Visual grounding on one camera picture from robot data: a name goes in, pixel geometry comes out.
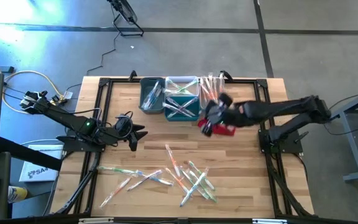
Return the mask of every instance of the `wooden tabletop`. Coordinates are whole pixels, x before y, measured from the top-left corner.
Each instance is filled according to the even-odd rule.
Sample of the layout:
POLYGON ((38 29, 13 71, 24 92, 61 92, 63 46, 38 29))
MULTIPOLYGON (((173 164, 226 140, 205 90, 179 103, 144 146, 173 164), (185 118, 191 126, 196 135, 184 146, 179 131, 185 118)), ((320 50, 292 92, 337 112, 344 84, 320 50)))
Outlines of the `wooden tabletop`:
MULTIPOLYGON (((77 111, 94 107, 100 77, 84 77, 79 95, 77 111)), ((281 78, 268 78, 268 89, 272 102, 287 100, 284 81, 281 78)), ((234 101, 254 100, 254 89, 247 84, 227 84, 225 86, 234 101)), ((123 169, 142 170, 146 173, 172 169, 165 144, 173 150, 176 161, 186 167, 183 161, 192 160, 199 169, 209 167, 208 179, 215 186, 213 192, 217 203, 205 200, 195 193, 184 207, 179 204, 184 196, 175 183, 173 187, 148 180, 138 188, 123 190, 103 208, 104 199, 127 176, 108 171, 99 172, 92 216, 109 217, 203 217, 203 218, 252 218, 273 217, 272 199, 264 155, 259 152, 257 130, 252 126, 236 130, 233 137, 212 136, 207 138, 200 133, 196 122, 168 122, 163 114, 147 115, 138 109, 140 85, 138 83, 115 83, 112 88, 108 122, 114 124, 116 115, 133 111, 133 122, 146 126, 148 135, 139 141, 136 152, 131 152, 127 142, 119 142, 118 147, 107 147, 102 154, 101 166, 116 166, 123 169)), ((276 118, 277 124, 287 121, 289 116, 276 118)), ((63 161, 57 188, 53 197, 51 212, 56 212, 70 198, 78 186, 83 163, 83 152, 75 152, 63 161)), ((313 213, 304 169, 300 161, 291 154, 283 155, 287 184, 304 208, 313 213)), ((162 177, 172 179, 166 172, 162 177)), ((131 180, 129 185, 137 182, 131 180)), ((190 183, 183 180, 190 188, 190 183)), ((83 206, 88 196, 85 189, 83 206)), ((283 209, 282 193, 277 190, 280 206, 283 209)))

